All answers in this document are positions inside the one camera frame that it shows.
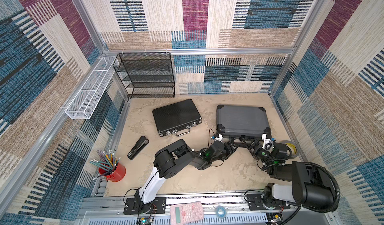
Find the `grey poker case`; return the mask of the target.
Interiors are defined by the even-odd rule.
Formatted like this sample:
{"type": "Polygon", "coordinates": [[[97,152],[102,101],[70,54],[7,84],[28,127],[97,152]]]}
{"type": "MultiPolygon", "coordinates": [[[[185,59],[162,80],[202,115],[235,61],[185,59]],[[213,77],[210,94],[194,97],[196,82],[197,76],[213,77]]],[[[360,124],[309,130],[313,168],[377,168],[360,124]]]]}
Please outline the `grey poker case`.
{"type": "Polygon", "coordinates": [[[243,148],[243,141],[262,141],[262,134],[272,138],[266,109],[263,107],[218,105],[216,134],[243,148]]]}

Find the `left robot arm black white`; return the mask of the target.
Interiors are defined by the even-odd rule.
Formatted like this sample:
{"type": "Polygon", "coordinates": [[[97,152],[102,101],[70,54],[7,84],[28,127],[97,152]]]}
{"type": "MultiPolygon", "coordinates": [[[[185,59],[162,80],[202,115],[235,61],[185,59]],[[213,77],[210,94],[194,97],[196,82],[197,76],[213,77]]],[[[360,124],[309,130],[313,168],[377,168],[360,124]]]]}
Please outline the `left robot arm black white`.
{"type": "Polygon", "coordinates": [[[225,161],[237,147],[232,142],[223,143],[216,139],[211,146],[199,151],[191,149],[180,139],[155,154],[154,167],[146,183],[135,193],[135,204],[138,211],[149,207],[155,200],[157,192],[166,179],[175,176],[186,166],[191,165],[197,170],[205,170],[215,161],[225,161]]]}

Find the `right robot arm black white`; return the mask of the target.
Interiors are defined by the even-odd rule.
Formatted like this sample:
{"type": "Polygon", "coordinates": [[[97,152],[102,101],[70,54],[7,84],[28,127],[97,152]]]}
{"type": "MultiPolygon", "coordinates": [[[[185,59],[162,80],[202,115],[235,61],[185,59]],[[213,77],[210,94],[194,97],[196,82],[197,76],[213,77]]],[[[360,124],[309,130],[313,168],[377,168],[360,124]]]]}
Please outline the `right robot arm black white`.
{"type": "Polygon", "coordinates": [[[242,141],[254,159],[262,162],[261,171],[270,178],[288,185],[269,183],[260,193],[244,194],[251,211],[285,209],[298,206],[317,213],[334,212],[341,199],[340,187],[334,176],[324,167],[312,162],[288,163],[296,156],[290,141],[242,141]]]}

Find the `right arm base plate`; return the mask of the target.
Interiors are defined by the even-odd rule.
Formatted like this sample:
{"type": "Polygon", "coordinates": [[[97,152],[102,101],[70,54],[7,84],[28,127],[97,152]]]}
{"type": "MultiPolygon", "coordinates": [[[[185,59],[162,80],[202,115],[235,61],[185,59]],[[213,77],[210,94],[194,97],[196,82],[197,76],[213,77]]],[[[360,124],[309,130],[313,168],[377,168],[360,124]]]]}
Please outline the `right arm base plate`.
{"type": "Polygon", "coordinates": [[[282,201],[275,199],[264,198],[264,194],[253,193],[245,195],[246,202],[248,203],[250,211],[261,210],[289,210],[291,206],[282,201]]]}

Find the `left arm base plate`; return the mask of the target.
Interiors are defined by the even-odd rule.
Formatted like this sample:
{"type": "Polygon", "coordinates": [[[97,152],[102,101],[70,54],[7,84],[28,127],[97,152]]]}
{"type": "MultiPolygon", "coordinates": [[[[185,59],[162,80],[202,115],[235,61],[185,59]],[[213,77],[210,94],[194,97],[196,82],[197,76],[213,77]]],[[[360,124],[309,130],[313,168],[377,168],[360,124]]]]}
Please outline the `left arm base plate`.
{"type": "Polygon", "coordinates": [[[126,198],[124,200],[124,215],[150,215],[164,214],[166,210],[166,197],[155,197],[152,202],[144,204],[140,199],[126,198]]]}

